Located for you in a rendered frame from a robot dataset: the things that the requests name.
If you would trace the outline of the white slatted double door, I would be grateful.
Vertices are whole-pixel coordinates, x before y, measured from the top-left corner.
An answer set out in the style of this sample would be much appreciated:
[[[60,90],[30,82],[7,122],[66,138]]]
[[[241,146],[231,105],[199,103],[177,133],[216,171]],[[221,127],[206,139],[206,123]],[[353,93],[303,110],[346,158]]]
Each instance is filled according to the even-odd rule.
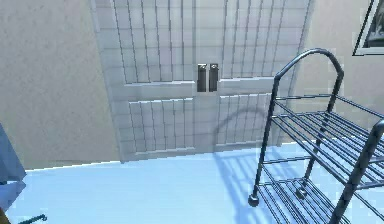
[[[120,161],[260,146],[273,77],[302,51],[314,1],[89,0]]]

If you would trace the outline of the small dark bar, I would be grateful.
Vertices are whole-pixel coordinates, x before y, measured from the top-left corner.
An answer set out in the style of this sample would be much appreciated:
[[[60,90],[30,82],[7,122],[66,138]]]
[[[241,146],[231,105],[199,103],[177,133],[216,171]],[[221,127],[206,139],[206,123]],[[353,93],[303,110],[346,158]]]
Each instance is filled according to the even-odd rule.
[[[36,221],[47,221],[47,216],[45,214],[41,214],[39,216],[35,216],[30,219],[24,220],[18,224],[33,224]]]

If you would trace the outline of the framed wall picture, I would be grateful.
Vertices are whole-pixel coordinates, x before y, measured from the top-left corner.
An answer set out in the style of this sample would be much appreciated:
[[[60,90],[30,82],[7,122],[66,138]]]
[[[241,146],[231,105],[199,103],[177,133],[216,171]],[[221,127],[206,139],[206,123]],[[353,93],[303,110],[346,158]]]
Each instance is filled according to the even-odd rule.
[[[370,0],[353,56],[384,55],[384,0]]]

